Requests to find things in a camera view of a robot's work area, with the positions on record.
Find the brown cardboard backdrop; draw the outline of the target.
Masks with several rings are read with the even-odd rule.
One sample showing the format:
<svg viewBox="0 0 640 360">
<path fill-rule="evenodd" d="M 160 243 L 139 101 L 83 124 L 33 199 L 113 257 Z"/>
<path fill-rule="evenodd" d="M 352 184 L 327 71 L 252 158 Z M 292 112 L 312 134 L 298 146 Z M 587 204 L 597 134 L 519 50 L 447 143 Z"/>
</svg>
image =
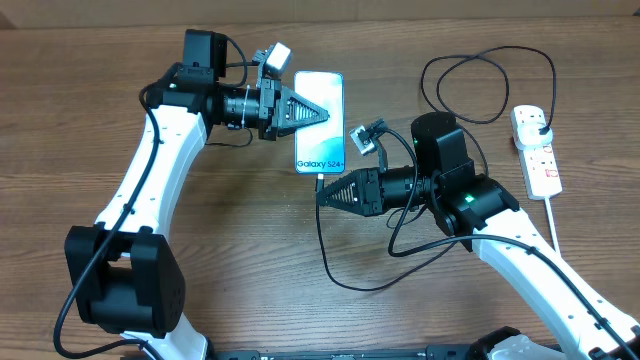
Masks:
<svg viewBox="0 0 640 360">
<path fill-rule="evenodd" d="M 2 29 L 627 16 L 639 0 L 1 0 Z"/>
</svg>

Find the white power strip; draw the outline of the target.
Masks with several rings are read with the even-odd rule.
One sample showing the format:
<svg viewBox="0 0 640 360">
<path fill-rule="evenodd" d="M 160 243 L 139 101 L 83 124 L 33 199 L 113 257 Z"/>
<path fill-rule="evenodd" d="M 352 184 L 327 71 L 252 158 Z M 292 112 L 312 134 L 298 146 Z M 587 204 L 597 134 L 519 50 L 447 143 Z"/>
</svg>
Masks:
<svg viewBox="0 0 640 360">
<path fill-rule="evenodd" d="M 541 108 L 519 105 L 513 108 L 510 119 L 514 129 L 517 123 L 537 123 L 546 126 Z M 518 150 L 521 169 L 528 197 L 532 200 L 550 199 L 562 192 L 562 184 L 552 145 L 532 150 Z"/>
</svg>

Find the smartphone with lit screen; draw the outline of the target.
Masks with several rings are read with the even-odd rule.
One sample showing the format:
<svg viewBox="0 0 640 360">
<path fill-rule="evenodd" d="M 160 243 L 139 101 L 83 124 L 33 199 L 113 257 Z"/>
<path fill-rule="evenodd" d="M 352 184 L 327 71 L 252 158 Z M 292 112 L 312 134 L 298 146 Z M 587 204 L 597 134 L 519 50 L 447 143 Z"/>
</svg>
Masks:
<svg viewBox="0 0 640 360">
<path fill-rule="evenodd" d="M 344 82 L 336 72 L 299 71 L 295 91 L 328 112 L 327 121 L 295 133 L 295 170 L 299 174 L 341 174 L 346 169 Z"/>
</svg>

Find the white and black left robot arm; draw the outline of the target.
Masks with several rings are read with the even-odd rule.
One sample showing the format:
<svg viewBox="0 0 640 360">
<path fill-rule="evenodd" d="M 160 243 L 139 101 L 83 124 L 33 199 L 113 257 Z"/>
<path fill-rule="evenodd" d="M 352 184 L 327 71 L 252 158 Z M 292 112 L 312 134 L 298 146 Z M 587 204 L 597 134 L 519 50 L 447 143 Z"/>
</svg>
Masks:
<svg viewBox="0 0 640 360">
<path fill-rule="evenodd" d="M 169 245 L 172 216 L 186 176 L 212 129 L 224 125 L 273 141 L 325 122 L 328 112 L 284 86 L 292 53 L 275 43 L 240 67 L 257 81 L 225 82 L 221 33 L 189 29 L 183 57 L 138 95 L 146 117 L 129 168 L 91 226 L 74 226 L 64 244 L 72 282 L 61 307 L 134 345 L 152 359 L 210 359 L 210 340 L 187 319 L 186 282 Z"/>
</svg>

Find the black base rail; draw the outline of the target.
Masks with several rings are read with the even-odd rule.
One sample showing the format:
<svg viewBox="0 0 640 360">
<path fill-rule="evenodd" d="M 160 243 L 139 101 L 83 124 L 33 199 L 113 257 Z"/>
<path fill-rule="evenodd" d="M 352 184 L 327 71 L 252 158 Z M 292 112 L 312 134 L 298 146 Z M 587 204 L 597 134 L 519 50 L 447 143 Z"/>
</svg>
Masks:
<svg viewBox="0 0 640 360">
<path fill-rule="evenodd" d="M 370 350 L 370 351 L 299 351 L 261 353 L 252 351 L 216 352 L 205 359 L 215 360 L 462 360 L 481 359 L 467 355 L 470 345 L 429 345 L 423 349 Z M 566 359 L 563 353 L 537 344 L 508 345 L 495 359 Z"/>
</svg>

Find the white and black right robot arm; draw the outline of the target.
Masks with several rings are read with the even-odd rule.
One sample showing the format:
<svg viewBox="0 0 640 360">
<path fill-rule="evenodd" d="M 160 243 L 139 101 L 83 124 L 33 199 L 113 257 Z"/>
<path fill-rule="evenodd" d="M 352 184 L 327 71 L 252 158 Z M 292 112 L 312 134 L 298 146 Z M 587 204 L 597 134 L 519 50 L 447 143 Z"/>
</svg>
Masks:
<svg viewBox="0 0 640 360">
<path fill-rule="evenodd" d="M 636 359 L 639 323 L 606 301 L 544 240 L 519 202 L 497 181 L 475 171 L 463 128 L 446 112 L 411 124 L 403 140 L 412 163 L 389 169 L 379 139 L 390 133 L 383 120 L 352 132 L 364 153 L 380 164 L 316 185 L 316 205 L 356 215 L 391 209 L 428 209 L 444 238 L 403 251 L 418 254 L 462 244 L 496 270 L 555 337 L 565 359 Z"/>
</svg>

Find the white charger plug adapter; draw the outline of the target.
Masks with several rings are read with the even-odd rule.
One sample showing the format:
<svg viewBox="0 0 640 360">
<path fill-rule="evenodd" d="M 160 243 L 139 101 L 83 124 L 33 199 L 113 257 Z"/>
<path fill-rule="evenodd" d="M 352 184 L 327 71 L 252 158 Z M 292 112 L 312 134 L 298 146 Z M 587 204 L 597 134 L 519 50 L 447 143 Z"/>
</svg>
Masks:
<svg viewBox="0 0 640 360">
<path fill-rule="evenodd" d="M 553 131 L 542 133 L 543 127 L 537 123 L 517 123 L 514 129 L 514 143 L 517 149 L 525 151 L 550 145 Z"/>
</svg>

